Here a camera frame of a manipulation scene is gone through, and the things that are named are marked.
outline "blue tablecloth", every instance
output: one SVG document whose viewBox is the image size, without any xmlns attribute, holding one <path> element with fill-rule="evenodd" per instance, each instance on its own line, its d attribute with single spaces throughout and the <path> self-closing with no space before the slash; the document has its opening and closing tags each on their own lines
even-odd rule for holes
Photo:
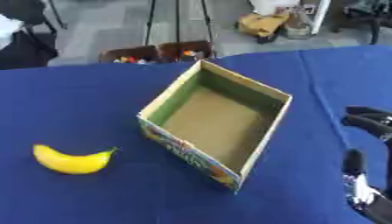
<svg viewBox="0 0 392 224">
<path fill-rule="evenodd" d="M 237 195 L 139 132 L 137 112 L 190 64 L 1 71 L 0 223 L 369 223 L 346 205 L 341 160 L 348 145 L 363 148 L 372 184 L 382 186 L 385 150 L 338 120 L 346 105 L 392 110 L 391 54 L 356 47 L 217 59 L 294 95 Z M 103 171 L 68 176 L 39 165 L 33 144 L 69 154 L 122 151 Z"/>
</svg>

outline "gray floor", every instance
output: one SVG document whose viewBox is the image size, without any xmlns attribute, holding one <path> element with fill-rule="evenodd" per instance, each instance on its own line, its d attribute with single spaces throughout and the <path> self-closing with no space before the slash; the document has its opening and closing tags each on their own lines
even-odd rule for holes
<svg viewBox="0 0 392 224">
<path fill-rule="evenodd" d="M 107 50 L 141 46 L 151 0 L 55 0 L 67 30 L 59 29 L 57 47 L 60 56 L 51 66 L 90 64 L 99 53 Z M 233 28 L 235 20 L 251 11 L 246 0 L 206 0 L 213 20 L 214 49 L 218 56 L 239 53 L 274 52 L 297 49 L 364 45 L 369 31 L 344 30 L 331 33 L 325 27 L 320 34 L 307 40 L 280 37 L 276 42 L 258 45 L 255 40 Z M 150 43 L 175 40 L 175 0 L 157 0 Z M 207 39 L 200 0 L 180 0 L 181 39 Z M 53 21 L 53 14 L 46 11 Z M 392 30 L 382 29 L 381 45 L 392 45 Z"/>
</svg>

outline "cardboard box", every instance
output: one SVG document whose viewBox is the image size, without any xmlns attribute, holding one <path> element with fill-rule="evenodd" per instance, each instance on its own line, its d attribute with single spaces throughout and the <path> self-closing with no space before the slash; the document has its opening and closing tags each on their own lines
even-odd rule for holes
<svg viewBox="0 0 392 224">
<path fill-rule="evenodd" d="M 148 138 L 238 191 L 291 98 L 200 60 L 137 117 Z"/>
<path fill-rule="evenodd" d="M 289 17 L 290 13 L 287 12 L 269 17 L 250 13 L 239 19 L 238 30 L 253 36 L 268 37 L 286 22 Z"/>
</svg>

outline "robotic arm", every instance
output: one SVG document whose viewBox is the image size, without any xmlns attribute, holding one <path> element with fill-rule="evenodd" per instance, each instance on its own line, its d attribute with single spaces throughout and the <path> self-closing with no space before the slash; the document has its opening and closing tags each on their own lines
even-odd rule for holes
<svg viewBox="0 0 392 224">
<path fill-rule="evenodd" d="M 348 107 L 343 125 L 367 131 L 388 147 L 387 189 L 379 192 L 368 185 L 363 157 L 350 150 L 343 163 L 343 179 L 348 204 L 359 214 L 379 224 L 392 224 L 392 113 L 366 107 Z"/>
</svg>

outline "yellow banana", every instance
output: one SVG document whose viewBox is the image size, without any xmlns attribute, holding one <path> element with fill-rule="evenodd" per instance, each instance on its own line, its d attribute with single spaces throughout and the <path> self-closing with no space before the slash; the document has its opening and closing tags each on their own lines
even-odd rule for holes
<svg viewBox="0 0 392 224">
<path fill-rule="evenodd" d="M 33 147 L 33 155 L 40 164 L 56 172 L 67 174 L 98 172 L 106 166 L 115 151 L 117 148 L 86 156 L 71 156 L 41 144 Z"/>
</svg>

